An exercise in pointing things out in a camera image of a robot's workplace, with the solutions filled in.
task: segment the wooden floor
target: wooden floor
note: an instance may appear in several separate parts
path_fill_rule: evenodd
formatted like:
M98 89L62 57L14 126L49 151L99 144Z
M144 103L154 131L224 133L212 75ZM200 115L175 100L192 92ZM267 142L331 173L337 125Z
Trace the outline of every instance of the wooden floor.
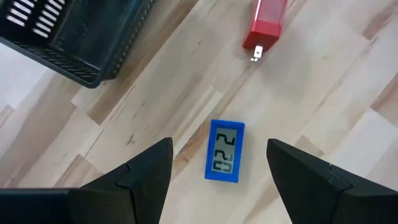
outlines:
M398 190L398 0L290 0L258 63L252 0L159 0L117 80L95 90L0 45L0 186L80 186L166 136L161 223L289 223L278 138ZM246 123L239 184L204 179L211 119Z

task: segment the black plastic basket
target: black plastic basket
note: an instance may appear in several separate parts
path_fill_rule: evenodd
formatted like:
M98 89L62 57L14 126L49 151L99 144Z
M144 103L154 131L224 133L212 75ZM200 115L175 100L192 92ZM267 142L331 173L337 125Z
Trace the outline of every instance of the black plastic basket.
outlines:
M119 73L153 3L0 0L0 42L95 88Z

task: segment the red charger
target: red charger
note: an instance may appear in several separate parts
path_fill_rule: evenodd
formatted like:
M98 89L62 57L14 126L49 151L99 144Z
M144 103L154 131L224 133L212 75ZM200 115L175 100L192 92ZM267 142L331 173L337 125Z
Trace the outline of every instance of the red charger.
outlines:
M243 42L245 49L254 49L251 61L257 62L279 40L286 5L287 0L257 0L250 31Z

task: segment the metal prong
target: metal prong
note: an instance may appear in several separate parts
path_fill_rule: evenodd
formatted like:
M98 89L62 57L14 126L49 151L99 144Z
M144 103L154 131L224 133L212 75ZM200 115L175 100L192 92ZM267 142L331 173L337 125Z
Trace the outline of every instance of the metal prong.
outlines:
M262 46L257 45L254 49L253 56L250 58L250 61L257 62L262 56Z

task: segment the white display screen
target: white display screen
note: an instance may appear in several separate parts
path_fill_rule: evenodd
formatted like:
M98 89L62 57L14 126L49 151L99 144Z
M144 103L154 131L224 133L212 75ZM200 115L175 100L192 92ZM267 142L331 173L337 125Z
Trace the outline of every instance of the white display screen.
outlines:
M211 170L232 174L237 130L217 128Z

